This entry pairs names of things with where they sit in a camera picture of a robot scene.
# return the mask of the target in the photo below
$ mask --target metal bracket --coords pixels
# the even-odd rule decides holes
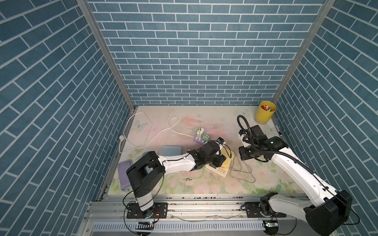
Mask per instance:
[[[260,202],[246,202],[244,204],[245,204],[245,210],[247,212],[248,218],[266,217],[260,211],[260,207],[259,207]],[[285,218],[286,214],[276,213],[276,216],[277,218]]]
[[[130,209],[127,212],[127,218],[128,219],[157,219],[159,214],[159,219],[165,219],[167,218],[167,209],[168,209],[168,203],[166,202],[155,202],[154,209],[157,209],[159,213],[156,211],[154,215],[152,212],[149,216],[145,216],[144,212],[139,208],[138,203],[131,203]]]

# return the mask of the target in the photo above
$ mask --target yellow cup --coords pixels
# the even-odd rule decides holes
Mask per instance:
[[[265,111],[264,109],[261,108],[261,106],[269,106],[269,109],[274,110],[274,111]],[[262,101],[257,108],[257,112],[255,115],[255,120],[259,124],[266,124],[270,118],[273,116],[273,114],[276,112],[277,107],[274,103],[269,102],[269,101]]]

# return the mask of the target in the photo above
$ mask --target purple box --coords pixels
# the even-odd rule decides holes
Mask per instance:
[[[126,190],[131,187],[129,178],[127,177],[126,171],[132,166],[131,160],[126,160],[120,162],[117,165],[118,175],[119,175],[119,184],[121,185],[122,190]]]

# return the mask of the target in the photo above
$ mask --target brick wall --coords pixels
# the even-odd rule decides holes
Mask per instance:
[[[339,235],[377,235],[377,12],[376,0],[336,0],[278,102],[296,154],[354,198],[362,223]]]
[[[128,113],[76,0],[0,1],[0,235],[76,234]]]
[[[137,105],[270,100],[323,0],[90,0]]]

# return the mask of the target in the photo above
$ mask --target table surface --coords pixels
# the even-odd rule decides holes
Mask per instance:
[[[196,131],[193,131],[193,129],[202,127],[210,135],[210,139],[214,140],[222,137],[231,150],[238,154],[238,147],[241,145],[241,141],[238,135],[240,127],[236,117],[241,114],[247,118],[250,126],[257,125],[254,120],[256,109],[257,106],[139,106],[137,112],[145,112],[153,123],[153,127],[145,114],[139,113],[134,117],[128,139],[133,144],[141,146],[150,131],[148,142],[159,131],[169,127],[168,122],[171,118],[178,117],[179,120],[174,126],[175,130],[194,136]],[[271,120],[265,125],[260,125],[260,128],[268,138],[278,135]],[[200,144],[194,143],[192,137],[177,134],[168,129],[161,132],[146,147],[123,153],[119,162],[131,159],[132,163],[135,163],[147,151],[155,151],[159,155],[163,146],[181,146],[182,154],[188,149],[193,150],[201,147]],[[135,148],[134,145],[126,142],[123,151],[133,148]],[[236,156],[233,160],[234,168],[240,168],[237,158],[239,157]],[[202,178],[185,181],[185,178],[199,177],[202,173],[202,170],[186,171],[165,175],[159,194],[255,194],[256,196],[261,196],[270,191],[275,191],[284,195],[300,194],[303,196],[303,190],[272,161],[262,163],[250,159],[245,163],[241,162],[242,170],[244,171],[247,170],[245,164],[252,168],[252,174],[256,178],[254,183],[232,178],[230,171],[226,177],[222,177],[207,169],[205,169]],[[231,174],[234,177],[246,179],[250,182],[254,180],[248,173],[231,171]],[[155,193],[160,185],[161,180],[152,193]],[[116,170],[108,195],[125,195],[129,191],[120,189],[118,170]]]

